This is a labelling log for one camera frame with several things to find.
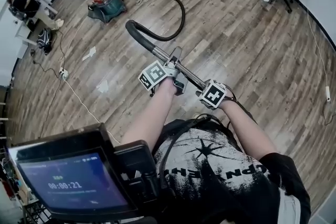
black vacuum hose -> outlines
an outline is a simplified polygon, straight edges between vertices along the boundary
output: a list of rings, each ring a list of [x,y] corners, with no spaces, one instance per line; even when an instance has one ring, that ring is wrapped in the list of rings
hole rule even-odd
[[[143,32],[144,34],[146,34],[146,35],[148,35],[148,36],[150,36],[150,37],[152,37],[152,38],[154,38],[156,40],[159,40],[159,41],[169,41],[169,40],[172,40],[175,37],[177,37],[179,35],[179,33],[182,31],[183,26],[184,26],[184,22],[185,22],[185,9],[184,9],[184,6],[183,6],[183,4],[182,4],[182,2],[180,0],[175,0],[175,1],[180,5],[181,11],[182,11],[182,19],[181,19],[181,24],[180,24],[178,30],[174,34],[172,34],[171,36],[169,36],[169,37],[158,36],[157,34],[151,32],[149,29],[147,29],[146,27],[144,27],[143,25],[141,25],[141,24],[139,24],[139,23],[137,23],[137,22],[135,22],[133,20],[129,21],[129,22],[131,22],[132,26],[135,27],[137,30]]]

monitor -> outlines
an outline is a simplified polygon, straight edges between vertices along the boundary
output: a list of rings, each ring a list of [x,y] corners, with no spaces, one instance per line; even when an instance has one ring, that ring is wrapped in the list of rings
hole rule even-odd
[[[10,148],[26,184],[57,219],[105,222],[139,216],[103,124]]]
[[[20,167],[49,208],[85,210],[128,204],[98,153],[21,163]]]

hand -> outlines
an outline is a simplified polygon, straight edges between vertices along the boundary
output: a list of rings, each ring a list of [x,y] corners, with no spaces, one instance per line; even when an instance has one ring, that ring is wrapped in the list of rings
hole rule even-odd
[[[206,84],[206,85],[208,85],[209,83],[210,83],[210,79],[205,81],[205,84]],[[228,86],[226,86],[225,88],[226,88],[226,95],[225,95],[225,96],[227,96],[227,97],[229,97],[229,98],[234,97],[233,93],[230,91],[230,89],[228,88]],[[202,92],[201,92],[201,91],[196,91],[195,94],[199,97],[199,96],[202,94]],[[222,109],[221,106],[224,104],[224,102],[225,102],[225,101],[222,101],[221,104],[219,104],[218,108]],[[204,104],[204,105],[205,105],[207,108],[214,109],[214,107],[212,107],[211,105],[210,105],[210,107],[208,107],[208,105],[206,105],[206,104]]]
[[[174,96],[177,92],[177,88],[173,84],[172,78],[165,78],[159,86],[159,91],[165,91],[167,94]]]

backpack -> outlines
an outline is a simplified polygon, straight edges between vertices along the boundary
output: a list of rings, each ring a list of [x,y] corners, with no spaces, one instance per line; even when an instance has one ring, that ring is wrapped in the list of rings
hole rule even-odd
[[[43,49],[44,54],[47,55],[51,52],[51,29],[43,28],[38,34],[37,45]]]

wooden floor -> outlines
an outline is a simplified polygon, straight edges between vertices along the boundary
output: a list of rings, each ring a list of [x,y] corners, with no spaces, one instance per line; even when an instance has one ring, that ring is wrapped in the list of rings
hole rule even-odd
[[[128,12],[107,25],[86,17],[89,0],[54,3],[65,19],[61,45],[66,51],[65,68],[70,72],[68,82],[117,139],[150,99],[137,77],[154,61],[130,37],[124,27],[126,21],[134,19],[153,32],[168,36],[176,31],[181,19],[181,11],[172,0],[143,0],[139,6],[136,1],[125,0]],[[213,78],[234,89],[279,151],[294,159],[310,194],[312,209],[316,210],[336,182],[336,120],[324,126],[321,112],[326,80],[307,13],[293,4],[289,15],[282,0],[272,5],[263,0],[181,1],[187,11],[183,31],[175,40],[155,43],[167,52],[181,46],[182,63],[190,70],[204,80]],[[315,22],[312,28],[335,100],[335,53]],[[36,56],[45,69],[59,70],[59,41],[60,37],[48,56],[40,52]],[[93,46],[96,54],[83,61]],[[109,90],[101,93],[96,87],[104,80]],[[11,121],[7,133],[14,143],[40,135],[58,85],[53,73],[43,73],[28,54],[19,61],[8,100]],[[210,113],[194,92],[190,84],[184,95],[175,98],[168,121]],[[327,105],[328,117],[334,109],[333,101]],[[227,122],[221,111],[214,114]],[[94,118],[62,82],[43,136],[93,123]]]

